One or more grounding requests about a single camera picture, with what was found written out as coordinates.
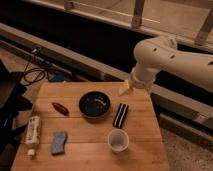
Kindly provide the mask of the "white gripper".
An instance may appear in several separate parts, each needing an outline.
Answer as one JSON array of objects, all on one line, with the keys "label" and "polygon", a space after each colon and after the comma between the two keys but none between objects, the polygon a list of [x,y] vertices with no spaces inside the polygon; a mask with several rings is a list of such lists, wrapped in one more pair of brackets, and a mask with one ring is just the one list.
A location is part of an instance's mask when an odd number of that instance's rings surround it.
[{"label": "white gripper", "polygon": [[134,67],[130,73],[129,80],[126,79],[119,88],[119,95],[122,96],[132,88],[146,89],[149,91],[156,80],[156,73],[149,69],[137,69]]}]

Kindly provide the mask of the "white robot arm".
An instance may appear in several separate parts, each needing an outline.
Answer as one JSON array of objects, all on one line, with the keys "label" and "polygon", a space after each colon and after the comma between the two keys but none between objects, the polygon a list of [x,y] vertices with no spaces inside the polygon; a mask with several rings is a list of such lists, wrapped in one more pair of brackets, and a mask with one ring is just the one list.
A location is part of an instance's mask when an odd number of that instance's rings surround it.
[{"label": "white robot arm", "polygon": [[138,42],[133,51],[136,65],[118,92],[133,88],[149,91],[160,71],[166,71],[213,93],[213,55],[184,52],[170,36],[157,36]]}]

